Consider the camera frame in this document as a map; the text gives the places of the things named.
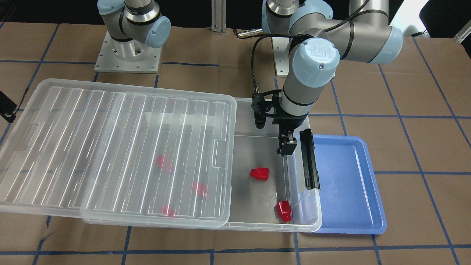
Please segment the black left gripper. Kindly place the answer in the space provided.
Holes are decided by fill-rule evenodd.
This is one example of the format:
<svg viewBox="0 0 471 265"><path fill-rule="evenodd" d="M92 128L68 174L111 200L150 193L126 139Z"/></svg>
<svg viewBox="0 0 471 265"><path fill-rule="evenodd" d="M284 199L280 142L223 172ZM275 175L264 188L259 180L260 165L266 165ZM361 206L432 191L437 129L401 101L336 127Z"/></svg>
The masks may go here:
<svg viewBox="0 0 471 265"><path fill-rule="evenodd" d="M273 125L278 125L278 148L277 154L282 156L290 156L294 153L297 147L297 140L293 136L293 131L300 127L308 114L302 116L294 116L281 107L274 107Z"/></svg>

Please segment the robot arm at lid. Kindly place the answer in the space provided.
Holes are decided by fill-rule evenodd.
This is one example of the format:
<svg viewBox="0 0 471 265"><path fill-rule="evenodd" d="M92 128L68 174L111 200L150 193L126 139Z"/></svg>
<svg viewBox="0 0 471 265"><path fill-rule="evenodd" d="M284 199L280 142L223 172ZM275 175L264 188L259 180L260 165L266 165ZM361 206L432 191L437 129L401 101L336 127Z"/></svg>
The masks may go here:
<svg viewBox="0 0 471 265"><path fill-rule="evenodd" d="M97 72L155 73L162 47L171 32L171 22L161 12L155 0L99 0L99 14L107 34L96 61ZM254 55L251 55L254 92L252 109L257 128L265 126L267 118L279 126L277 153L293 154L298 141L294 130L304 121L305 114L288 112L281 105L281 91L260 92L255 78Z"/></svg>

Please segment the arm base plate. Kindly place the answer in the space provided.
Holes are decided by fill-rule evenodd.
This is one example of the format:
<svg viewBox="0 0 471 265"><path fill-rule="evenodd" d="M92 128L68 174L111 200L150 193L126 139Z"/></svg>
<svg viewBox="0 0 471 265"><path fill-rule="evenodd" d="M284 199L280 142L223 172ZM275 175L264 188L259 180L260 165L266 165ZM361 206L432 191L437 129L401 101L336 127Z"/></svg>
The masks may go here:
<svg viewBox="0 0 471 265"><path fill-rule="evenodd" d="M290 38L284 37L271 38L276 77L286 78L289 74L290 41Z"/></svg>
<svg viewBox="0 0 471 265"><path fill-rule="evenodd" d="M161 47L147 47L136 40L118 42L106 32L94 70L100 73L157 74L161 54Z"/></svg>

